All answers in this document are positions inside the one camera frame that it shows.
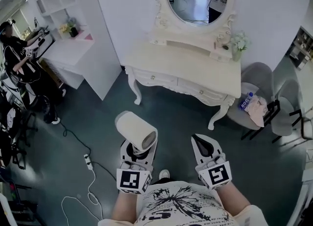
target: power strip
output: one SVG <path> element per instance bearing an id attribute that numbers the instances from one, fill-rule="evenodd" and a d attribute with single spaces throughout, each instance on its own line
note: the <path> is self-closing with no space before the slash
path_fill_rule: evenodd
<path id="1" fill-rule="evenodd" d="M 89 169 L 89 170 L 93 170 L 93 165 L 92 165 L 92 163 L 91 163 L 91 160 L 90 160 L 90 157 L 89 157 L 88 154 L 85 154 L 85 155 L 84 155 L 84 159 L 85 159 L 85 162 L 86 162 L 86 164 L 87 164 L 88 169 Z"/>

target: table top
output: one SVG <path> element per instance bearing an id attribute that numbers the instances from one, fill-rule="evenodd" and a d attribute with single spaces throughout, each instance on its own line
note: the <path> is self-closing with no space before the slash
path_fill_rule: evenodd
<path id="1" fill-rule="evenodd" d="M 144 42 L 135 46 L 123 65 L 179 77 L 236 98 L 241 96 L 240 62 L 219 62 L 196 47 L 191 50 Z"/>
<path id="2" fill-rule="evenodd" d="M 43 57 L 74 66 L 93 44 L 94 42 L 90 40 L 58 40 L 43 54 Z"/>

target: gray floor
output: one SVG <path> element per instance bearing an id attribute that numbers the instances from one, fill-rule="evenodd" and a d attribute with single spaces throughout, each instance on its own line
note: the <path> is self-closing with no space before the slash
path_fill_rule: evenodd
<path id="1" fill-rule="evenodd" d="M 279 76 L 290 74 L 282 63 Z M 154 161 L 154 181 L 161 169 L 170 170 L 173 178 L 199 183 L 195 171 L 190 136 L 193 133 L 216 139 L 230 161 L 233 182 L 251 203 L 259 206 L 269 225 L 285 226 L 294 209 L 301 187 L 305 146 L 294 149 L 272 145 L 275 137 L 266 128 L 253 141 L 240 141 L 242 127 L 227 117 L 216 122 L 215 130 L 207 124 L 218 107 L 208 107 L 192 96 L 162 87 L 139 86 L 142 104 L 134 104 L 135 95 L 127 76 L 120 74 L 104 101 L 84 82 L 78 90 L 69 89 L 58 107 L 63 123 L 92 148 L 91 160 L 106 166 L 114 175 L 119 166 L 119 147 L 123 137 L 114 126 L 122 111 L 133 111 L 158 129 L 158 148 Z M 27 169 L 11 166 L 13 178 L 34 187 L 31 199 L 38 201 L 38 211 L 48 226 L 66 226 L 61 200 L 79 197 L 100 216 L 99 207 L 87 199 L 87 187 L 93 180 L 83 155 L 88 151 L 71 135 L 64 138 L 61 125 L 47 125 L 38 119 L 39 131 L 27 148 Z M 109 218 L 117 191 L 114 180 L 95 166 L 97 180 L 91 191 L 99 198 L 104 217 Z M 96 220 L 74 200 L 64 202 L 70 225 L 96 225 Z"/>
<path id="2" fill-rule="evenodd" d="M 171 6 L 183 20 L 197 25 L 207 25 L 209 3 L 210 0 L 174 0 Z"/>

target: white vanity table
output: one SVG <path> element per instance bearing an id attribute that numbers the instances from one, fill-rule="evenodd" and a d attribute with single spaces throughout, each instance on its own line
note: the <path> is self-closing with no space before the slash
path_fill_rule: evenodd
<path id="1" fill-rule="evenodd" d="M 138 44 L 124 64 L 137 96 L 135 104 L 141 102 L 137 81 L 189 94 L 208 106 L 221 106 L 208 125 L 214 129 L 214 122 L 241 96 L 241 66 L 231 60 L 229 45 L 233 3 L 227 0 L 213 23 L 196 26 L 180 19 L 168 0 L 157 0 L 159 12 L 150 40 Z"/>

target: white sneaker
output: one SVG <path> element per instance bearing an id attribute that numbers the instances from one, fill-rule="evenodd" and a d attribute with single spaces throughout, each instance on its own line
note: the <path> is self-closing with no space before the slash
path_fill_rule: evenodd
<path id="1" fill-rule="evenodd" d="M 170 172 L 167 169 L 163 169 L 161 170 L 158 178 L 159 180 L 161 180 L 162 178 L 170 178 Z"/>
<path id="2" fill-rule="evenodd" d="M 58 124 L 60 122 L 61 122 L 61 119 L 59 117 L 56 117 L 54 121 L 52 122 L 52 124 Z"/>

